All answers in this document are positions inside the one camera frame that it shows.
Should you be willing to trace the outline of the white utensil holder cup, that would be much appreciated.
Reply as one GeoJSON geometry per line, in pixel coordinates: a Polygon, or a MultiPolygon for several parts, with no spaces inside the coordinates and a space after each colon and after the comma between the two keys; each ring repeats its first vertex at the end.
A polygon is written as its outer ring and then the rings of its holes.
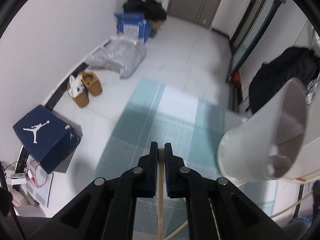
{"type": "Polygon", "coordinates": [[[307,121],[306,89],[291,78],[259,111],[222,138],[221,174],[234,185],[277,180],[295,163],[307,121]]]}

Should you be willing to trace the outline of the black framed glass door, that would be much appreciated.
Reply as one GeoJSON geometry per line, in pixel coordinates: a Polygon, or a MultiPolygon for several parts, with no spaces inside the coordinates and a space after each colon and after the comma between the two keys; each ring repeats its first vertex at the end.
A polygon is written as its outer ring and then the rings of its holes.
{"type": "Polygon", "coordinates": [[[226,81],[242,67],[268,29],[284,0],[250,0],[249,5],[230,40],[232,52],[226,81]]]}

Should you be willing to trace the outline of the blue cardboard box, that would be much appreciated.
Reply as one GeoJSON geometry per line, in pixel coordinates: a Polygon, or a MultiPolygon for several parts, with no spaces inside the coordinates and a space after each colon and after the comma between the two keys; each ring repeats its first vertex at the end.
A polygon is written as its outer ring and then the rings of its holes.
{"type": "Polygon", "coordinates": [[[117,33],[138,38],[146,42],[151,34],[152,23],[143,13],[118,13],[116,18],[117,33]]]}

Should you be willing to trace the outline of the wooden chopstick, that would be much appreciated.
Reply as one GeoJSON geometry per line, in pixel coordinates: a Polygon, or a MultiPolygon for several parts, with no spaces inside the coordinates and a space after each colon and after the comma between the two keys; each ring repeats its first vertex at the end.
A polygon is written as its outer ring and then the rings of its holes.
{"type": "Polygon", "coordinates": [[[176,236],[180,231],[182,231],[188,225],[188,221],[186,220],[183,224],[181,224],[175,231],[173,231],[170,235],[164,238],[164,240],[170,240],[172,237],[176,236]]]}
{"type": "Polygon", "coordinates": [[[163,239],[163,193],[164,193],[164,161],[165,152],[164,148],[158,150],[158,177],[157,177],[157,190],[158,190],[158,239],[163,239]]]}

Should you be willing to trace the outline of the navy Jordan shoe box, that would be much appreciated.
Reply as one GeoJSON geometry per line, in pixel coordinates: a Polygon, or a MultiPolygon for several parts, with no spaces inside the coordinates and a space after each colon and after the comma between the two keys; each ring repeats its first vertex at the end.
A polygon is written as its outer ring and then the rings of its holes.
{"type": "Polygon", "coordinates": [[[22,145],[50,174],[79,145],[80,132],[42,105],[27,113],[12,127],[22,145]]]}

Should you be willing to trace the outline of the teal plaid tablecloth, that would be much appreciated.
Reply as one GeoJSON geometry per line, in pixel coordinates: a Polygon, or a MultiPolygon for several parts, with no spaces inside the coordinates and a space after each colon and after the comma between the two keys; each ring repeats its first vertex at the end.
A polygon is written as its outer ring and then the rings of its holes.
{"type": "MultiPolygon", "coordinates": [[[[173,87],[142,80],[120,116],[94,175],[117,178],[138,166],[151,142],[159,148],[169,142],[174,155],[201,176],[221,176],[216,154],[220,140],[247,118],[189,96],[173,87]]],[[[272,215],[277,182],[247,183],[240,187],[264,213],[272,215]]],[[[163,235],[167,237],[187,220],[185,202],[164,197],[163,235]]],[[[158,239],[157,197],[137,200],[133,239],[158,239]]]]}

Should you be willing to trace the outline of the grey plastic bag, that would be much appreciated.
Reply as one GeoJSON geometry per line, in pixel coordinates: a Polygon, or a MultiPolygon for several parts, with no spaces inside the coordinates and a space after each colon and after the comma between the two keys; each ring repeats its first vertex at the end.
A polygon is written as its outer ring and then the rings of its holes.
{"type": "Polygon", "coordinates": [[[129,36],[111,36],[105,44],[91,52],[85,63],[91,69],[108,69],[128,79],[147,55],[143,40],[129,36]]]}

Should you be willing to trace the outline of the black hanging jacket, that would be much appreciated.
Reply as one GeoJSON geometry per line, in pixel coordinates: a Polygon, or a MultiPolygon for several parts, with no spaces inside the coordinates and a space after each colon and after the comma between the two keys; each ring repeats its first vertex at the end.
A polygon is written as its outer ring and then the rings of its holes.
{"type": "Polygon", "coordinates": [[[249,109],[255,114],[291,78],[305,87],[319,75],[319,57],[305,47],[289,47],[269,63],[264,63],[249,84],[249,109]]]}

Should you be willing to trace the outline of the black clothes pile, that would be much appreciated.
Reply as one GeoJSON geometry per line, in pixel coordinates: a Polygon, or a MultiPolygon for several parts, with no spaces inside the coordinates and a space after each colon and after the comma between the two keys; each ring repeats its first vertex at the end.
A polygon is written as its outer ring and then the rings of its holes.
{"type": "Polygon", "coordinates": [[[123,4],[126,13],[142,13],[146,20],[166,21],[167,12],[156,0],[127,0],[123,4]]]}

